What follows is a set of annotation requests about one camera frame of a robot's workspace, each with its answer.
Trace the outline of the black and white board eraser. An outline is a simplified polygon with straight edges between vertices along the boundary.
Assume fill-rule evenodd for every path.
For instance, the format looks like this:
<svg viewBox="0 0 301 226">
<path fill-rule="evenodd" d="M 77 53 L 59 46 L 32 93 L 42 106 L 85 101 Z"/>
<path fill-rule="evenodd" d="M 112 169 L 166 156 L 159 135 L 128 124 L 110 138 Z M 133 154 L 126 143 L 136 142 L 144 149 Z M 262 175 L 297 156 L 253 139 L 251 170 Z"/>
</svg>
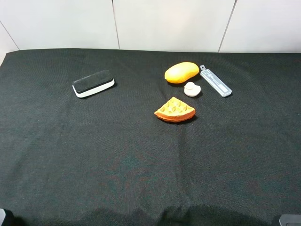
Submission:
<svg viewBox="0 0 301 226">
<path fill-rule="evenodd" d="M 86 98 L 114 85 L 115 80 L 110 71 L 102 70 L 74 81 L 72 88 L 78 98 Z"/>
</svg>

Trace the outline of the orange waffle slice toy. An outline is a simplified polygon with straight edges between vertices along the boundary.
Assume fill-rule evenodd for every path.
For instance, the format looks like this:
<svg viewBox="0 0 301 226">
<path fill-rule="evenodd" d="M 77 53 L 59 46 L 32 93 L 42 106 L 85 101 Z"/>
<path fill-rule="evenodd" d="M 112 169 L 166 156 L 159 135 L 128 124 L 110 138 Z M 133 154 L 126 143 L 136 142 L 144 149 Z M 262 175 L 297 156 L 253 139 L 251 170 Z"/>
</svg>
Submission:
<svg viewBox="0 0 301 226">
<path fill-rule="evenodd" d="M 191 119 L 196 111 L 185 102 L 172 97 L 162 105 L 154 114 L 161 120 L 168 122 L 182 122 Z"/>
</svg>

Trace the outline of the white rubber duck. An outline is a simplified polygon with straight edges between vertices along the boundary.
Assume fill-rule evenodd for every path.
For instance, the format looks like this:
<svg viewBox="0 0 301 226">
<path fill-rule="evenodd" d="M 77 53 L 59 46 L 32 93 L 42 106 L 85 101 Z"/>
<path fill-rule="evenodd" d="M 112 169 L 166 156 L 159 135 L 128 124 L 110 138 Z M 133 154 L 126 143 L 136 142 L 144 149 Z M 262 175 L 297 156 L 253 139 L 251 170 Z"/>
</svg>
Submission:
<svg viewBox="0 0 301 226">
<path fill-rule="evenodd" d="M 201 92 L 201 87 L 193 82 L 188 82 L 184 86 L 184 93 L 189 97 L 196 97 Z"/>
</svg>

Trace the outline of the yellow mango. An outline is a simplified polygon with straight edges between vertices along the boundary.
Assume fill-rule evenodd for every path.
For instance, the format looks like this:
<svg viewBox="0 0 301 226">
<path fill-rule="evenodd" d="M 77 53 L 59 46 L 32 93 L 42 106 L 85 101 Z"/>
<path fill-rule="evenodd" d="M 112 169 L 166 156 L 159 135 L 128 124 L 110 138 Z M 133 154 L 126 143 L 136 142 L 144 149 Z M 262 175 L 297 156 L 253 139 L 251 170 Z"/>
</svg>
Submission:
<svg viewBox="0 0 301 226">
<path fill-rule="evenodd" d="M 199 67 L 192 62 L 182 62 L 166 70 L 164 78 L 167 82 L 180 84 L 199 73 Z"/>
</svg>

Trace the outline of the clear plastic blade case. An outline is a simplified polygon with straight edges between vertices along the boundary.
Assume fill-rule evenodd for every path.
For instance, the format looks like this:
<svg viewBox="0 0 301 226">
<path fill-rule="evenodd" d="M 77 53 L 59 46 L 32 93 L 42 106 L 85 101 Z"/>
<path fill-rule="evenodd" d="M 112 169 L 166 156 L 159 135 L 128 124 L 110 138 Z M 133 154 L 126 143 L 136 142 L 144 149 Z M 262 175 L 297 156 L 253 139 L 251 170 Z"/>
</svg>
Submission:
<svg viewBox="0 0 301 226">
<path fill-rule="evenodd" d="M 204 65 L 201 65 L 200 69 L 200 76 L 206 82 L 208 82 L 221 97 L 228 97 L 232 94 L 232 90 L 224 82 L 222 82 L 210 69 L 206 69 Z"/>
</svg>

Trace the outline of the grey base corner right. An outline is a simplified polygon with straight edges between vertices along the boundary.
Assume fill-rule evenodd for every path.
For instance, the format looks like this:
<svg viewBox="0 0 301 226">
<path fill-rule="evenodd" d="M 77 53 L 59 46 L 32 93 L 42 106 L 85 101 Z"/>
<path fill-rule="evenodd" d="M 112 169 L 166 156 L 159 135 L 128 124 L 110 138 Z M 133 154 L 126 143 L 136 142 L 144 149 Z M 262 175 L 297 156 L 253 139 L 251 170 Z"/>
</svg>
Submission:
<svg viewBox="0 0 301 226">
<path fill-rule="evenodd" d="M 301 226 L 301 215 L 283 214 L 279 218 L 280 226 Z"/>
</svg>

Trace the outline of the grey base corner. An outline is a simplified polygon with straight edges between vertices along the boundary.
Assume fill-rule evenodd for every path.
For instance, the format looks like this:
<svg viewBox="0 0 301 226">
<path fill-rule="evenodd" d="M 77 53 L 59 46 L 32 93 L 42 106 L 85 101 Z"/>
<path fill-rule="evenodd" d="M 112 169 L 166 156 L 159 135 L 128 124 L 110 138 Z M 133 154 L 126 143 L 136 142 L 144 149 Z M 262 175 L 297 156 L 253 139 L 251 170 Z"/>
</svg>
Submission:
<svg viewBox="0 0 301 226">
<path fill-rule="evenodd" d="M 279 218 L 280 226 L 301 226 L 301 215 L 283 214 Z"/>
<path fill-rule="evenodd" d="M 6 218 L 6 212 L 5 212 L 5 210 L 4 209 L 0 209 L 0 226 L 4 225 L 5 218 Z"/>
</svg>

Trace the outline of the grey base corner left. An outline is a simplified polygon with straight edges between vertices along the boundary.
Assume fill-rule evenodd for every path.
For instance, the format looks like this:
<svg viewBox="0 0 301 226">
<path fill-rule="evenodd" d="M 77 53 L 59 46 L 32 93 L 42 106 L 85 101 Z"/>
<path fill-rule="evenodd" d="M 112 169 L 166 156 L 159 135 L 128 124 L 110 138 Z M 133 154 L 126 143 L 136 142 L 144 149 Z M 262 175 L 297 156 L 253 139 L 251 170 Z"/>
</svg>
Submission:
<svg viewBox="0 0 301 226">
<path fill-rule="evenodd" d="M 5 218 L 6 218 L 6 212 L 5 212 L 5 210 L 4 209 L 0 209 L 0 226 L 4 225 Z"/>
</svg>

